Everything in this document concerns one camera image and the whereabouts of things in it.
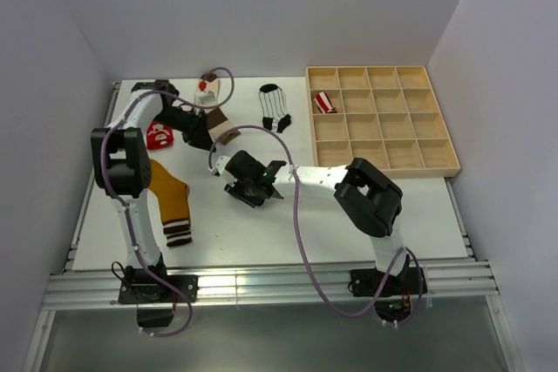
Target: sock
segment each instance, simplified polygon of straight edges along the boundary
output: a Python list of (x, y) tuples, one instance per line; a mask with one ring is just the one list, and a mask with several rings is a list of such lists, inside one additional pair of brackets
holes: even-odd
[(152, 191), (159, 201), (160, 222), (167, 247), (182, 246), (192, 242), (188, 185), (176, 179), (158, 161), (151, 162)]
[(262, 106), (262, 125), (274, 132), (283, 132), (291, 124), (291, 117), (287, 111), (287, 100), (282, 89), (273, 83), (263, 85), (258, 92)]
[[(219, 98), (219, 79), (214, 73), (201, 76), (194, 94), (194, 103), (197, 105), (217, 105)], [(208, 130), (211, 139), (215, 142), (225, 131), (235, 126), (228, 120), (221, 108), (214, 108), (208, 112)], [(240, 134), (234, 130), (220, 140), (226, 145)]]

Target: wooden box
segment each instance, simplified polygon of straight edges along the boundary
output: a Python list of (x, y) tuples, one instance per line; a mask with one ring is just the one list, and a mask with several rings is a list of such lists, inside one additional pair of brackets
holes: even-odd
[[(318, 166), (361, 157), (393, 178), (451, 177), (460, 170), (424, 67), (307, 67), (306, 88)], [(319, 111), (320, 91), (337, 113)]]

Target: wooden organizer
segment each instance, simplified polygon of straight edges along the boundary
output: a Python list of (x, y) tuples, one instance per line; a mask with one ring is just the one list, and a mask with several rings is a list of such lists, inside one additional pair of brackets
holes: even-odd
[[(368, 159), (391, 177), (451, 177), (460, 170), (432, 85), (421, 66), (307, 67), (314, 160)], [(325, 91), (337, 113), (322, 114)]]

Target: gray wall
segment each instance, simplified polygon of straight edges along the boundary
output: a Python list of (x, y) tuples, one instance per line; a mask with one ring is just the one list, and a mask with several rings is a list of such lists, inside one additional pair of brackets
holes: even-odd
[(116, 78), (426, 64), (459, 0), (64, 0)]
[(461, 0), (428, 66), (528, 370), (558, 362), (558, 0)]
[(0, 0), (0, 359), (19, 370), (65, 262), (109, 85), (60, 0)]

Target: wall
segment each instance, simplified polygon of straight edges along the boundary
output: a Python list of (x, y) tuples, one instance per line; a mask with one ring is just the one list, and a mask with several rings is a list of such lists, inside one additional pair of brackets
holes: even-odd
[(109, 84), (60, 0), (0, 0), (0, 359), (19, 370), (65, 262)]
[(558, 362), (556, 28), (556, 0), (461, 0), (428, 66), (459, 208), (530, 371)]
[(115, 78), (426, 64), (459, 0), (64, 0)]

